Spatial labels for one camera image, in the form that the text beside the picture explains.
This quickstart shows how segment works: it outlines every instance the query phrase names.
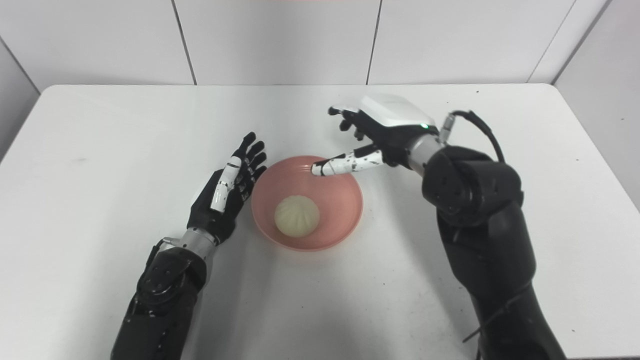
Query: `tabletop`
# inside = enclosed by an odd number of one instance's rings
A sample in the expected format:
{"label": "tabletop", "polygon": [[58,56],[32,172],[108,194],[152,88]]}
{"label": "tabletop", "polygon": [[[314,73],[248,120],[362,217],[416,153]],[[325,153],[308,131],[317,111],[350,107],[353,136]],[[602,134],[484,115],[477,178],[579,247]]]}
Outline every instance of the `tabletop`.
{"label": "tabletop", "polygon": [[[58,85],[0,164],[0,357],[107,359],[148,252],[242,136],[268,165],[362,143],[327,107],[386,92],[442,124],[489,123],[522,178],[534,287],[568,357],[640,355],[640,214],[549,85]],[[450,142],[493,154],[458,122]],[[212,259],[184,359],[470,359],[477,327],[420,178],[355,174],[354,233],[320,252],[260,235],[246,206]]]}

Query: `robot finger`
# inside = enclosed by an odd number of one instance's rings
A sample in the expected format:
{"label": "robot finger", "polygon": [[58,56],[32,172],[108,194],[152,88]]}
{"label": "robot finger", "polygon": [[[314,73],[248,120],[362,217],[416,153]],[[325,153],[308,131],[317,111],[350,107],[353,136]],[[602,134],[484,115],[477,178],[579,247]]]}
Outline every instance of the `robot finger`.
{"label": "robot finger", "polygon": [[236,188],[243,195],[243,200],[246,200],[251,195],[253,185],[258,181],[258,178],[265,172],[265,170],[267,170],[267,167],[260,167],[252,174],[245,174],[245,176],[243,176],[243,180],[236,183]]}
{"label": "robot finger", "polygon": [[315,162],[311,166],[311,174],[315,176],[347,174],[378,167],[382,164],[384,164],[382,151],[371,144],[355,149],[349,154],[340,154],[331,159]]}
{"label": "robot finger", "polygon": [[261,152],[260,154],[256,155],[249,164],[247,164],[246,162],[243,163],[242,169],[240,170],[240,173],[236,178],[236,184],[241,183],[246,177],[250,177],[255,172],[255,169],[266,160],[267,154]]}
{"label": "robot finger", "polygon": [[255,137],[255,133],[252,131],[251,133],[248,133],[243,139],[242,139],[242,143],[240,144],[240,147],[237,148],[236,151],[234,151],[232,156],[235,156],[237,158],[241,158],[244,159],[246,157],[246,152],[249,149],[249,146],[251,144],[253,144],[253,142],[255,141],[256,137]]}
{"label": "robot finger", "polygon": [[244,159],[244,162],[247,165],[249,165],[249,163],[251,163],[251,160],[253,160],[253,158],[263,150],[264,150],[264,142],[259,141],[255,143],[253,146],[251,146],[251,149],[249,149],[249,151],[246,153],[246,158]]}

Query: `robotic hand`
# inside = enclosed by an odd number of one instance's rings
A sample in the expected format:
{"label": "robotic hand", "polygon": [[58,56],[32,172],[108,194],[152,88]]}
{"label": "robotic hand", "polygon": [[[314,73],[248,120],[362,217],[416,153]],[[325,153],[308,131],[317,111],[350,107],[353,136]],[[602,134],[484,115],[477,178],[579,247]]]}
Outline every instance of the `robotic hand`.
{"label": "robotic hand", "polygon": [[[441,131],[407,100],[370,95],[360,109],[336,106],[340,130],[372,144],[314,163],[317,176],[344,174],[386,163],[422,177],[422,195],[437,208],[440,236],[456,278],[469,292],[480,328],[478,355],[485,360],[565,360],[538,305],[531,280],[536,262],[520,209],[520,178],[505,164],[491,129],[472,111],[454,111]],[[461,116],[491,141],[498,161],[481,152],[449,146]]]}
{"label": "robotic hand", "polygon": [[153,247],[136,293],[122,321],[112,360],[177,360],[189,332],[207,265],[216,247],[231,236],[236,216],[251,195],[266,155],[263,142],[246,135],[225,168],[213,173],[191,206],[182,238],[163,238]]}

